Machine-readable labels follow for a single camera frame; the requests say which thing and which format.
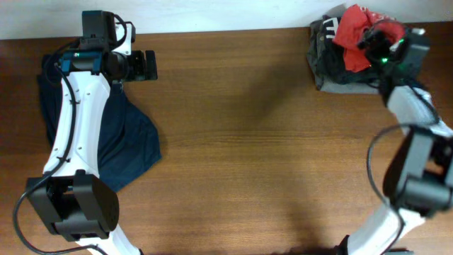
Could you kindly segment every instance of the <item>wood grain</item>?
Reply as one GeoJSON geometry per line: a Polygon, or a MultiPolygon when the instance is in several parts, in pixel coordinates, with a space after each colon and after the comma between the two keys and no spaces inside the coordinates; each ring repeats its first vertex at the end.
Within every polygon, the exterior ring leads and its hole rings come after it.
{"type": "MultiPolygon", "coordinates": [[[[453,123],[453,23],[427,23],[432,39],[420,80],[453,123]]],[[[120,224],[145,254],[269,254],[331,247],[377,208],[365,174],[372,136],[396,121],[371,95],[315,89],[306,28],[138,35],[155,50],[159,80],[125,85],[156,124],[163,159],[121,190],[120,224]]],[[[0,41],[0,240],[2,254],[30,254],[11,210],[50,147],[35,75],[40,58],[69,38],[0,41]]],[[[401,142],[374,156],[377,180],[401,142]]],[[[72,247],[47,233],[27,203],[26,236],[46,250],[72,247]]],[[[398,243],[418,254],[453,254],[453,213],[398,243]]]]}

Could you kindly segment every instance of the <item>dark blue cloth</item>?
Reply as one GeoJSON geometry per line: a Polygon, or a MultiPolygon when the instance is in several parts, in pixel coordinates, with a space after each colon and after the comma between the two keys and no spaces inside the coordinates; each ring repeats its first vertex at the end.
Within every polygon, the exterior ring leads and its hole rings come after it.
{"type": "MultiPolygon", "coordinates": [[[[49,79],[59,82],[55,68],[49,79]]],[[[42,116],[47,138],[53,146],[62,107],[62,88],[53,87],[44,75],[38,76],[42,116]]],[[[112,85],[102,114],[98,144],[101,180],[115,192],[148,171],[161,158],[157,129],[150,119],[132,105],[120,84],[112,85]]]]}

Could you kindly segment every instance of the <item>folded cloth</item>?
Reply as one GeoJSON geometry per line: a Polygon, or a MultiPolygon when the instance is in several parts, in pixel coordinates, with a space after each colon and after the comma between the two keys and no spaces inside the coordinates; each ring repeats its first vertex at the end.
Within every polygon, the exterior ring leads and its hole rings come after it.
{"type": "MultiPolygon", "coordinates": [[[[49,79],[59,82],[55,68],[49,69],[49,79]]],[[[50,146],[57,134],[62,106],[61,86],[53,87],[44,75],[38,75],[40,105],[47,126],[50,146]]],[[[161,158],[157,129],[150,119],[132,105],[121,84],[113,84],[110,97],[102,114],[98,143],[98,170],[100,179],[117,192],[161,158]]]]}
{"type": "MultiPolygon", "coordinates": [[[[368,8],[360,7],[357,4],[349,7],[343,14],[340,25],[333,42],[345,48],[344,60],[346,70],[360,72],[370,67],[368,59],[363,50],[357,48],[366,29],[384,19],[393,19],[370,11],[368,8]]],[[[397,23],[382,22],[374,29],[381,30],[393,44],[404,36],[404,27],[397,23]]]]}
{"type": "Polygon", "coordinates": [[[368,83],[378,78],[373,68],[354,73],[345,69],[343,47],[332,43],[340,18],[324,16],[310,24],[310,47],[306,58],[320,91],[342,94],[375,94],[368,83]]]}

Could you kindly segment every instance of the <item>red cloth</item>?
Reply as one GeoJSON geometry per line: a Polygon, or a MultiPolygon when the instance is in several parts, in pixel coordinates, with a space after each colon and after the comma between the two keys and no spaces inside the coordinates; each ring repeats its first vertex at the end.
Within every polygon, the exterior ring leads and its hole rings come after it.
{"type": "MultiPolygon", "coordinates": [[[[345,60],[346,70],[360,72],[370,66],[368,59],[365,57],[365,52],[359,50],[357,44],[362,39],[364,31],[382,19],[392,18],[372,12],[368,8],[360,7],[357,4],[346,10],[333,39],[335,44],[345,48],[343,59],[345,60]]],[[[378,24],[375,29],[386,33],[392,44],[404,36],[404,27],[397,23],[383,22],[378,24]]]]}

